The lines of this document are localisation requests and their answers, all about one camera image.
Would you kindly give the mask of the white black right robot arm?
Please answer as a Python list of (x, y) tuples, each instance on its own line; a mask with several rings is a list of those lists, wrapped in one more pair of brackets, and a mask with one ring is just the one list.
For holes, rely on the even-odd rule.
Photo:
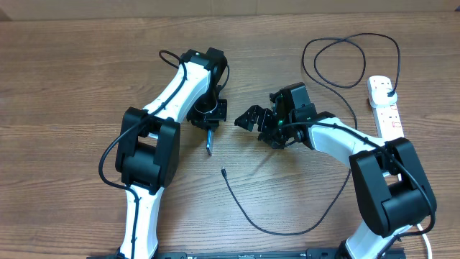
[(270, 94), (272, 108), (251, 106), (235, 120), (273, 149), (301, 142), (349, 168), (362, 223), (337, 248), (309, 248), (307, 258), (404, 258), (392, 249), (403, 237), (430, 232), (437, 203), (413, 144), (384, 140), (346, 126), (330, 112), (317, 112), (304, 83)]

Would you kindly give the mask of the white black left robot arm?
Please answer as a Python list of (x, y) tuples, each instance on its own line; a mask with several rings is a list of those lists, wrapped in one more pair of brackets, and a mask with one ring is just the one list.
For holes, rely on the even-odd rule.
[(175, 77), (154, 101), (125, 111), (120, 134), (98, 165), (105, 184), (126, 192), (125, 236), (114, 258), (157, 256), (160, 202), (178, 169), (182, 121), (206, 131), (209, 153), (226, 121), (227, 101), (219, 97), (225, 86), (219, 81), (229, 73), (224, 52), (188, 50), (177, 60)]

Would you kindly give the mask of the Samsung Galaxy smartphone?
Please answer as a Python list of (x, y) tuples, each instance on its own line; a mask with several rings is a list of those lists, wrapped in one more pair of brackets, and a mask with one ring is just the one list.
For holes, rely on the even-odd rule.
[(211, 128), (207, 130), (207, 139), (206, 139), (206, 151), (209, 156), (212, 156), (213, 152), (213, 131)]

